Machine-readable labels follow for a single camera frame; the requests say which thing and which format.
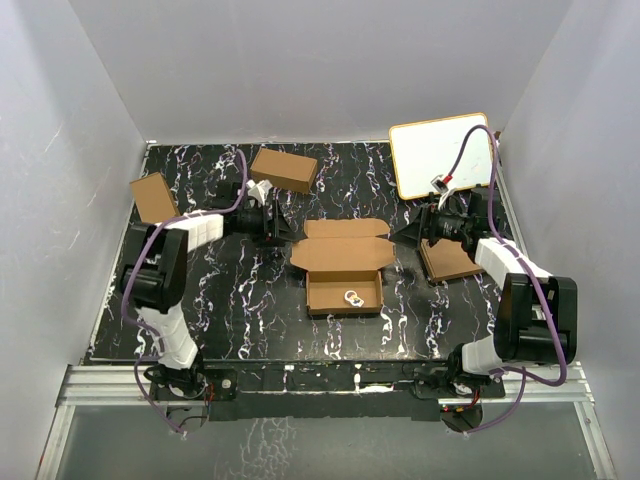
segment cardboard sheet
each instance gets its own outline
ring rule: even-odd
[[[173,193],[161,173],[152,173],[130,185],[143,222],[159,223],[180,215]]]
[[[274,187],[310,193],[318,171],[315,158],[261,148],[251,165],[251,178],[269,180]]]
[[[376,235],[389,233],[382,220],[307,220],[309,238],[292,248],[291,264],[307,270],[307,306],[312,315],[376,313],[382,308],[380,269],[395,261],[394,245]],[[354,307],[345,299],[355,290],[364,300]]]
[[[430,247],[426,240],[422,240],[420,255],[432,282],[466,277],[484,271],[469,259],[459,242],[441,239],[435,246]]]

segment metal frame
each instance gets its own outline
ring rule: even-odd
[[[510,222],[514,240],[523,253],[527,253],[520,226],[516,220],[513,205],[509,197],[502,167],[498,168],[497,183],[502,196],[502,201]],[[114,260],[114,271],[118,256]],[[99,328],[102,310],[98,315],[92,341]],[[558,376],[557,367],[536,367],[531,372],[548,378]],[[587,444],[595,473],[599,480],[615,480],[616,474],[611,462],[600,424],[594,407],[593,395],[587,382],[584,370],[580,362],[569,366],[567,382],[558,388],[548,387],[532,380],[527,380],[527,387],[522,402],[525,403],[557,403],[572,402],[576,409],[576,415],[580,422],[582,433]],[[149,382],[143,377],[145,388],[149,388]],[[504,398],[483,399],[483,403],[511,403],[515,400],[520,389],[521,376],[508,373],[503,376],[506,395]],[[343,394],[356,394],[355,392],[339,392]],[[459,398],[442,398],[440,404],[463,404],[465,401]],[[171,407],[200,407],[199,401],[170,401],[159,402]],[[69,367],[65,376],[60,395],[56,415],[49,433],[49,438],[41,458],[37,480],[54,480],[56,478],[64,448],[67,443],[69,431],[73,423],[75,408],[77,406],[148,406],[133,378],[132,366],[78,366]]]

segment orange edge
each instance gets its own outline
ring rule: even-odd
[[[423,123],[433,123],[433,122],[441,122],[443,120],[453,120],[454,118],[464,118],[464,117],[472,117],[474,115],[482,115],[484,117],[484,123],[485,125],[488,127],[489,126],[489,119],[487,118],[487,116],[483,113],[483,112],[476,112],[476,113],[467,113],[465,115],[455,115],[453,117],[444,117],[444,118],[434,118],[433,120],[424,120],[422,122],[412,122],[412,123],[403,123],[401,125],[394,125],[393,127],[391,127],[389,129],[389,144],[391,145],[391,161],[393,162],[393,173],[396,176],[396,182],[398,183],[398,197],[400,197],[402,200],[415,200],[416,198],[424,198],[429,196],[429,194],[427,193],[426,195],[415,195],[413,197],[405,197],[404,195],[402,195],[402,190],[400,190],[400,182],[398,182],[398,169],[396,167],[396,158],[395,158],[395,154],[393,151],[393,140],[391,138],[391,132],[394,128],[400,128],[400,127],[408,127],[410,125],[421,125]],[[489,150],[492,150],[491,147],[491,142],[489,141],[489,139],[487,138],[487,142],[489,143]],[[482,186],[488,186],[488,183],[483,183],[481,184]],[[468,187],[468,188],[458,188],[458,190],[471,190],[472,188],[475,187]]]

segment black marble table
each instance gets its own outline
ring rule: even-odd
[[[267,147],[319,161],[312,194],[278,192],[295,230],[305,219],[377,217],[393,231],[422,203],[398,198],[388,143]],[[218,180],[240,179],[237,148],[251,162],[260,145],[151,147],[145,175],[161,172],[180,211],[189,212],[216,194]],[[134,208],[130,222],[138,218]],[[417,252],[403,246],[396,252],[395,263],[382,270],[379,315],[311,318],[304,272],[288,263],[290,246],[259,249],[235,235],[203,246],[189,256],[182,303],[189,329],[211,361],[441,359],[457,344],[491,332],[499,289],[488,276],[430,285]],[[130,362],[152,351],[145,332],[123,325],[120,302],[112,283],[86,363]]]

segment open cardboard box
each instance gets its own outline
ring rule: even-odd
[[[382,308],[380,269],[395,261],[394,245],[377,235],[389,225],[376,218],[307,220],[308,238],[295,244],[291,264],[307,271],[307,306],[311,315],[377,313]],[[344,299],[355,290],[364,300],[354,307]]]

